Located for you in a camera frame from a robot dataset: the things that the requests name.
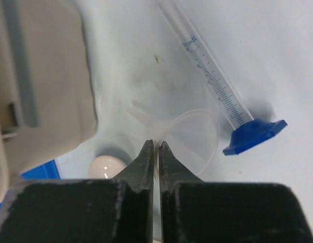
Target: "plastic graduated cylinder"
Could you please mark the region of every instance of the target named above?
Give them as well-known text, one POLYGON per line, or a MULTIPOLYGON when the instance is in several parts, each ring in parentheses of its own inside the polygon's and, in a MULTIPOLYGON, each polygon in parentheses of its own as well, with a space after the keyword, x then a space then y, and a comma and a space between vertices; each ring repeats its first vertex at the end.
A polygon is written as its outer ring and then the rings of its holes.
POLYGON ((252 121, 253 117, 179 6, 172 0, 162 0, 159 8, 194 64, 202 71, 208 88, 234 130, 252 121))

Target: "blue base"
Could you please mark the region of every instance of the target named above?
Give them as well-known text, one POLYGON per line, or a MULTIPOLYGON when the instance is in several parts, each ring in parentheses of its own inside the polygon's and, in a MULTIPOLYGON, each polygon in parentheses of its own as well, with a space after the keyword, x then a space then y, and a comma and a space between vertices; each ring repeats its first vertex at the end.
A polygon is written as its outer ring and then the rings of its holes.
POLYGON ((268 123, 255 119, 232 132, 231 143, 223 150, 224 155, 240 154, 267 139, 274 137, 288 124, 284 120, 268 123))
POLYGON ((24 174, 22 177, 25 180, 36 180, 36 179, 59 179, 60 175, 56 168, 54 160, 47 162, 44 165, 36 167, 24 174))

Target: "transparent plastic object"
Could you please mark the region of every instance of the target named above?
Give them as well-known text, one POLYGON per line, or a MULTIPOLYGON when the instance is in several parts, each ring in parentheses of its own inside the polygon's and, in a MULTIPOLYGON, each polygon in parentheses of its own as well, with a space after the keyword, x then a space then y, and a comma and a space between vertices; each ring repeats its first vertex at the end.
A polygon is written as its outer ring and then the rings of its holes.
POLYGON ((166 141, 174 156, 196 176, 208 166, 218 148, 220 129, 209 110, 190 110, 171 121, 157 120, 136 108, 127 111, 149 127, 155 136, 151 139, 157 141, 156 150, 166 141))
POLYGON ((234 130, 252 121, 253 117, 183 10, 172 0, 161 0, 159 8, 192 61, 201 70, 207 87, 234 130))

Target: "white table surface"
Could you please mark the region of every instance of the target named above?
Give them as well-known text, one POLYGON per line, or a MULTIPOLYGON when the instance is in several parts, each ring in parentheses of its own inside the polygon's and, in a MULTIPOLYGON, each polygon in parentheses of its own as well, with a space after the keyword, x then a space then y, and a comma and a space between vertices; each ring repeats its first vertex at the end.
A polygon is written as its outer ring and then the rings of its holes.
POLYGON ((151 134, 125 109, 155 117, 209 108, 222 126, 205 181, 292 188, 313 231, 313 0, 180 0, 254 117, 288 123, 239 156, 224 156, 230 128, 155 0, 77 0, 83 14, 98 132, 57 158, 62 178, 86 178, 104 141, 126 134, 134 158, 151 134))

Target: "round white object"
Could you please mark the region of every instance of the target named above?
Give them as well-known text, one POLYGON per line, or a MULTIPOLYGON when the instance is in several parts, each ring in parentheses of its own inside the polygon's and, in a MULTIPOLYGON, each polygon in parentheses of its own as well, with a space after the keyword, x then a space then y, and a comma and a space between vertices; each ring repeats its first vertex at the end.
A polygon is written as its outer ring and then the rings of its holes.
POLYGON ((92 179, 110 179, 121 172, 126 164, 112 156, 99 156, 91 162, 88 177, 92 179))

